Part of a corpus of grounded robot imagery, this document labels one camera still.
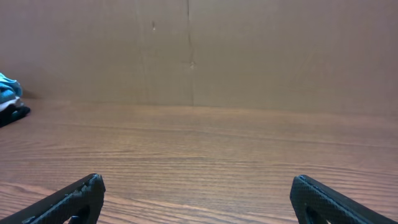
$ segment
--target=table surface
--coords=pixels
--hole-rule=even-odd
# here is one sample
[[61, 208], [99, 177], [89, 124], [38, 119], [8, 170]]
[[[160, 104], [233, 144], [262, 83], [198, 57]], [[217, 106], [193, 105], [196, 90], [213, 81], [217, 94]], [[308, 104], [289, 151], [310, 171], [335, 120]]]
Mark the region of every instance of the table surface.
[[0, 129], [0, 218], [90, 173], [98, 223], [297, 223], [307, 174], [398, 220], [398, 119], [26, 100]]

